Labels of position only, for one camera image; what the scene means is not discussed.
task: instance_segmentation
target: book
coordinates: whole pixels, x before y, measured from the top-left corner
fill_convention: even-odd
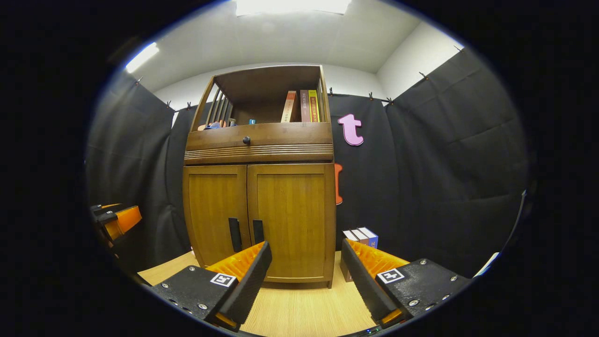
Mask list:
[[[349,230],[344,230],[344,231],[343,231],[343,234],[345,234],[345,237],[346,237],[346,238],[348,238],[348,239],[350,239],[350,240],[352,240],[352,241],[358,241],[358,238],[357,238],[357,237],[355,237],[355,236],[352,234],[352,232],[351,232],[351,231],[349,231]]]
[[[362,234],[366,235],[366,237],[368,238],[368,246],[377,248],[377,246],[379,245],[379,236],[378,235],[369,231],[366,227],[358,228],[358,230],[361,231]]]
[[[358,241],[358,238],[355,235],[352,234],[352,231],[344,230],[343,234],[349,240]],[[339,263],[339,267],[341,268],[341,274],[343,274],[343,278],[345,279],[345,281],[346,282],[353,282],[352,276],[349,274],[349,270],[347,269],[345,261],[343,261],[343,256],[341,256],[341,261]]]
[[[308,90],[308,99],[310,100],[310,122],[320,122],[316,90]]]
[[[362,234],[361,231],[357,230],[357,229],[353,229],[352,230],[353,235],[355,235],[360,243],[363,243],[364,245],[368,245],[368,238],[366,237],[366,235]]]
[[[301,121],[310,122],[310,99],[308,90],[299,91],[299,109],[301,110]]]
[[[300,105],[297,92],[287,91],[287,100],[285,101],[285,107],[283,108],[281,123],[298,122],[301,119],[299,113]]]

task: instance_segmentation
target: orange letter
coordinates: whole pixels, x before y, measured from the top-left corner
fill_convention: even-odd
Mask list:
[[[343,170],[343,166],[335,163],[335,203],[340,204],[343,198],[339,195],[339,172]]]

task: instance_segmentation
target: black fabric backdrop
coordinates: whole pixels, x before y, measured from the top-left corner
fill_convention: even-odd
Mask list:
[[[89,205],[138,205],[143,217],[114,249],[129,271],[148,269],[189,251],[184,223],[174,221],[177,213],[167,194],[168,189],[174,191],[167,189],[172,180],[165,174],[167,149],[176,145],[169,143],[173,113],[123,72],[107,85],[90,128]]]
[[[379,248],[429,258],[472,277],[500,251],[528,183],[525,137],[498,79],[468,50],[383,107],[380,100],[329,96],[339,175],[341,231],[368,227]],[[99,108],[89,139],[90,204],[138,204],[143,223],[121,256],[134,271],[189,251],[183,215],[183,155],[196,106],[173,111],[121,76]],[[210,103],[202,113],[205,119]],[[362,122],[351,146],[337,120]]]
[[[428,78],[385,107],[401,235],[381,248],[472,277],[516,221],[528,186],[527,141],[508,93],[469,50]]]

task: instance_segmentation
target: decorative groove trim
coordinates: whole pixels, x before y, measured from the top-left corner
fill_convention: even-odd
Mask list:
[[[234,161],[269,160],[322,160],[333,158],[332,144],[295,144],[295,145],[248,145],[234,148],[205,149],[186,151],[184,160],[189,164],[202,162],[231,163]]]

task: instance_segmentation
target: cabinet door handle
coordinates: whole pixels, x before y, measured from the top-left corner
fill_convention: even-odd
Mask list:
[[[254,245],[264,241],[264,228],[262,220],[254,220]]]
[[[239,221],[237,218],[229,218],[229,230],[231,231],[231,242],[233,251],[241,251],[241,232],[239,231]]]

